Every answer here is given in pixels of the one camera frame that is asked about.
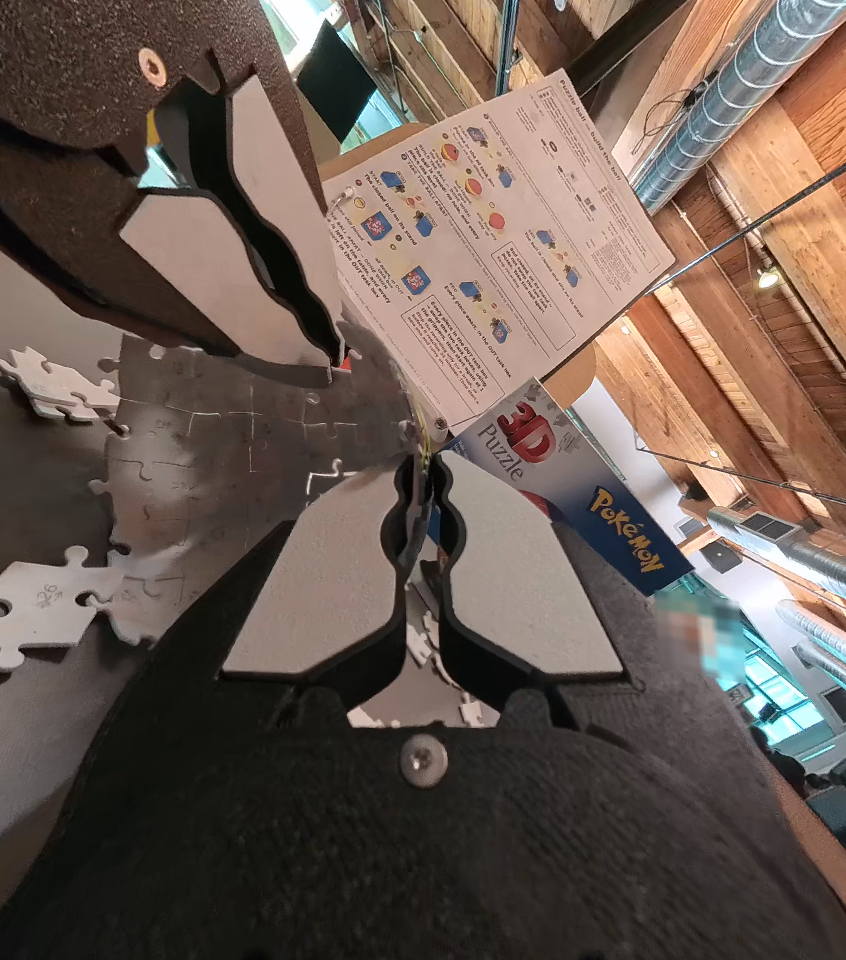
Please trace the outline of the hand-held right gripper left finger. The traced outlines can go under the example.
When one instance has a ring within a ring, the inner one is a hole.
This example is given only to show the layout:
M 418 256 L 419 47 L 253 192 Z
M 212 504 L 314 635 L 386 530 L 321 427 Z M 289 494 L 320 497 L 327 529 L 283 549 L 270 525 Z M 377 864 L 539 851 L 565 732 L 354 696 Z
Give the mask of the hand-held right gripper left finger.
M 229 679 L 392 683 L 424 535 L 417 464 L 380 464 L 297 518 L 222 664 Z

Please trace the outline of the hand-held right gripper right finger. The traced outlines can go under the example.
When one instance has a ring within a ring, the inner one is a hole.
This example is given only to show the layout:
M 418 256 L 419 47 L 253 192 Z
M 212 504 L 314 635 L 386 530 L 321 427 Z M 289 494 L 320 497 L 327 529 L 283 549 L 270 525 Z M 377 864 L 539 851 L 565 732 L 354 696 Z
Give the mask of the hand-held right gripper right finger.
M 615 681 L 625 668 L 553 523 L 455 452 L 431 464 L 440 512 L 439 649 L 461 687 Z

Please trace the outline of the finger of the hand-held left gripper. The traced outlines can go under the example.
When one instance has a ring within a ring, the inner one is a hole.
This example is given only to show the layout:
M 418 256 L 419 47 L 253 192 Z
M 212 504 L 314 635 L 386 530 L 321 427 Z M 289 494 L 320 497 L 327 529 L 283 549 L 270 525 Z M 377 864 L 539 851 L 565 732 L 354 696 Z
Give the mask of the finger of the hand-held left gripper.
M 223 336 L 237 365 L 291 386 L 331 384 L 330 355 L 264 282 L 249 242 L 215 199 L 145 191 L 119 237 Z
M 275 296 L 310 342 L 343 354 L 342 292 L 329 226 L 261 78 L 251 74 L 227 102 L 229 165 L 251 210 L 253 240 Z

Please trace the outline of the partly built puzzle ball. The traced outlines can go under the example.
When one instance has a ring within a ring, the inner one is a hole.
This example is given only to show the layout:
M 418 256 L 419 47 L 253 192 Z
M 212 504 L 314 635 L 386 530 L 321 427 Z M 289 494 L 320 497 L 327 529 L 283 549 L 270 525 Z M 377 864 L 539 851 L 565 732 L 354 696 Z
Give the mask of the partly built puzzle ball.
M 343 479 L 413 451 L 419 414 L 380 340 L 343 325 L 346 365 L 292 386 L 198 349 L 123 336 L 120 401 L 91 491 L 112 519 L 119 590 L 98 609 L 157 642 L 272 529 Z

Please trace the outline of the blue puzzle box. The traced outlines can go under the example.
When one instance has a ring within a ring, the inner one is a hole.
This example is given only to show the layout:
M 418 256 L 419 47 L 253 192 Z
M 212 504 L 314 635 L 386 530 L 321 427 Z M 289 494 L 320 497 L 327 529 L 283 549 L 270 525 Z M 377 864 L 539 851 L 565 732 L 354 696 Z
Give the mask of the blue puzzle box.
M 693 565 L 599 450 L 536 379 L 476 418 L 444 447 L 567 524 L 645 596 Z

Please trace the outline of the black hanging panel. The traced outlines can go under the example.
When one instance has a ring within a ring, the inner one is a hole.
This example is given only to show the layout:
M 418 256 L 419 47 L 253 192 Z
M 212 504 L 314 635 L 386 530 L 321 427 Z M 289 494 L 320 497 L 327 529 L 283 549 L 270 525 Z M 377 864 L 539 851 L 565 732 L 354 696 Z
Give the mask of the black hanging panel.
M 369 141 L 360 118 L 378 87 L 326 19 L 302 60 L 296 85 L 341 146 L 352 149 Z

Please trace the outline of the wooden board with instruction sheet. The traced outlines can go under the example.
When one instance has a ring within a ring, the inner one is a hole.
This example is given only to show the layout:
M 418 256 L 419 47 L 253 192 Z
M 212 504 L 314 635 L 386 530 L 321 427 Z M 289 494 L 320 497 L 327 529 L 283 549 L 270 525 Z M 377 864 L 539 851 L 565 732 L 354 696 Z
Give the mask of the wooden board with instruction sheet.
M 341 289 L 458 432 L 675 264 L 560 69 L 324 182 Z

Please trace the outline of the silver duct with vent grille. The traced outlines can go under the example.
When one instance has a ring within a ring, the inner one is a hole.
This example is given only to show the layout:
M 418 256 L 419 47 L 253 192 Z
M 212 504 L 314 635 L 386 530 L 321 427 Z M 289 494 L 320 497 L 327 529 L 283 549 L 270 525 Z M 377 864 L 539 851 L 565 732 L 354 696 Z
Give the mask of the silver duct with vent grille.
M 814 544 L 800 526 L 759 510 L 743 514 L 724 508 L 710 509 L 707 521 L 732 546 L 846 603 L 846 557 Z M 802 636 L 794 647 L 800 662 L 825 673 L 846 692 L 846 630 L 795 600 L 780 601 L 777 615 Z

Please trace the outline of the silver ribbed ventilation duct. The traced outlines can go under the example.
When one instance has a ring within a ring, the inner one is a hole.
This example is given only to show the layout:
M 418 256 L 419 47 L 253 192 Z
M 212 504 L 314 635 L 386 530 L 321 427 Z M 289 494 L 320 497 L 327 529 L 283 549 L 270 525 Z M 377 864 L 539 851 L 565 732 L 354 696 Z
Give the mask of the silver ribbed ventilation duct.
M 846 22 L 846 1 L 776 1 L 636 176 L 654 216 Z

